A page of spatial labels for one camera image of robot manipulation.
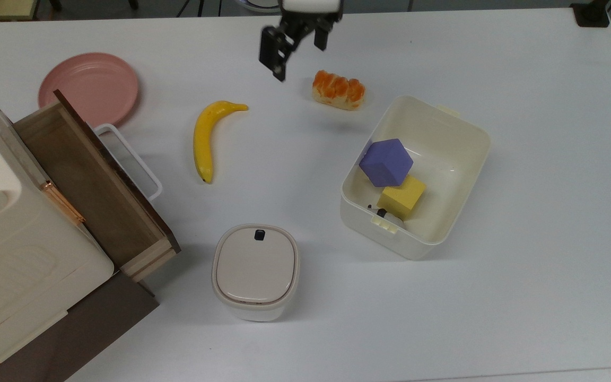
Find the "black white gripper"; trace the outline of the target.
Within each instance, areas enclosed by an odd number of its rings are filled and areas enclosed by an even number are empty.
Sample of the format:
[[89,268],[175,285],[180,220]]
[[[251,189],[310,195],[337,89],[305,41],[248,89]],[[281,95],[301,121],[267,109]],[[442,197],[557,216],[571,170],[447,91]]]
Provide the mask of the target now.
[[259,62],[269,68],[280,82],[286,78],[289,50],[298,48],[311,32],[313,45],[327,48],[329,33],[343,16],[343,1],[279,1],[281,20],[278,27],[267,25],[261,31]]

